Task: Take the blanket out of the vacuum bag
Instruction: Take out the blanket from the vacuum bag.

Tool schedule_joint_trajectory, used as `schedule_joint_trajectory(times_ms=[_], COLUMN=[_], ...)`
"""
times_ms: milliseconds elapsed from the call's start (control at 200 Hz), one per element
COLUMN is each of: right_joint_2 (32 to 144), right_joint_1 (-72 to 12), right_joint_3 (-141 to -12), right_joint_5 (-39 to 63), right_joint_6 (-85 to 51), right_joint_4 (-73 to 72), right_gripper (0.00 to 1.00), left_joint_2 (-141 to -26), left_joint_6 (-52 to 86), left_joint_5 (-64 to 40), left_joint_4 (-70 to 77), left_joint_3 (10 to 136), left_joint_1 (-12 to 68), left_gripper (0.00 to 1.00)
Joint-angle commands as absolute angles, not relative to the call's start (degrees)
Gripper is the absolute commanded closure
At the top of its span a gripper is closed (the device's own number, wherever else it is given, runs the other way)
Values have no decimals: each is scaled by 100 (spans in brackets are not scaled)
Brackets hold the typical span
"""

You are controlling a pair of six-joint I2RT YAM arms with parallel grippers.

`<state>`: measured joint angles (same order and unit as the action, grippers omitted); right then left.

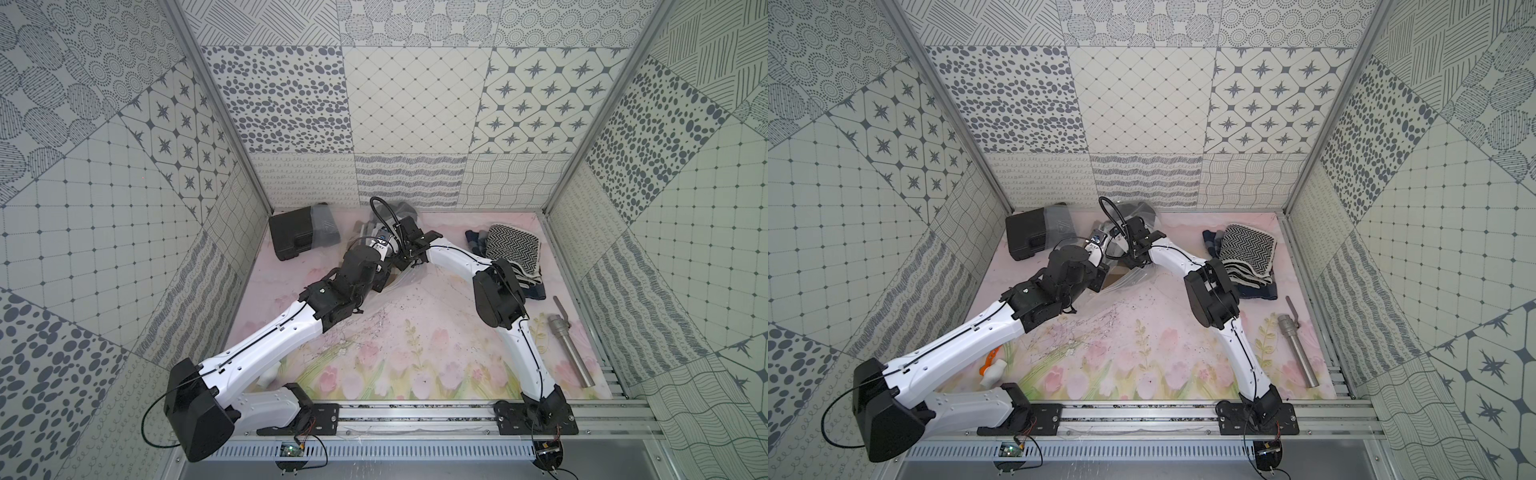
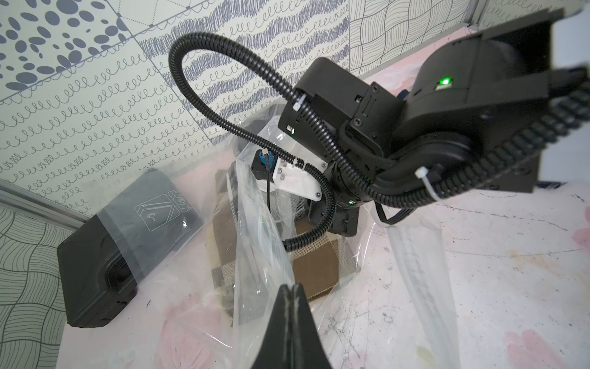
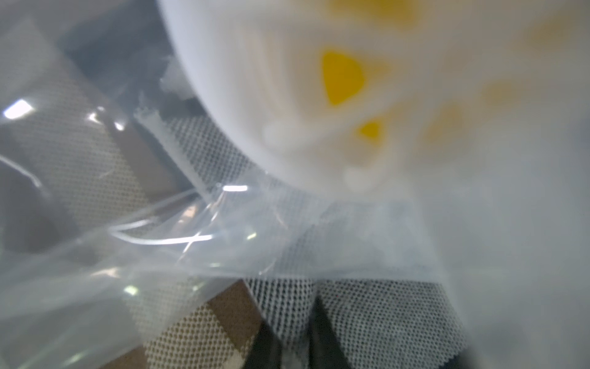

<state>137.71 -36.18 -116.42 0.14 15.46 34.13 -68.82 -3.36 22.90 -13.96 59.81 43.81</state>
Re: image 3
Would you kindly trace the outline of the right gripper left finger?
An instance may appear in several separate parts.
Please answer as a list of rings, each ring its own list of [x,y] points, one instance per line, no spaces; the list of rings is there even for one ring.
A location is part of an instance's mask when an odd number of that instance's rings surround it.
[[[282,343],[266,321],[261,323],[243,369],[281,369]]]

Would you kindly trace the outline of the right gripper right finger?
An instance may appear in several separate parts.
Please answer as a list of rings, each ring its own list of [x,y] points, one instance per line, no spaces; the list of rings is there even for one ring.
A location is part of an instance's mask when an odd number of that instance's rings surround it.
[[[311,311],[308,337],[311,369],[351,369],[319,297]]]

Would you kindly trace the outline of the clear plastic vacuum bag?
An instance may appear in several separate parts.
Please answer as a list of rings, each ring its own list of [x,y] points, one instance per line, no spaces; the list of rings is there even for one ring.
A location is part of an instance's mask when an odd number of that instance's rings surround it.
[[[587,1],[4,1],[1,366],[587,368]]]

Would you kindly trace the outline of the grey white checked blanket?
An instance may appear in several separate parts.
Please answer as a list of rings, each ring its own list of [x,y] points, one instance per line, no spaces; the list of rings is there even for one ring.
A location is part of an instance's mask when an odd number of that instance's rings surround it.
[[[195,98],[163,91],[176,61],[155,13],[61,38],[24,18],[1,34],[1,366],[105,368],[243,281],[310,368],[319,297],[351,368],[460,368],[467,340],[441,286],[348,278],[356,224],[263,174]]]

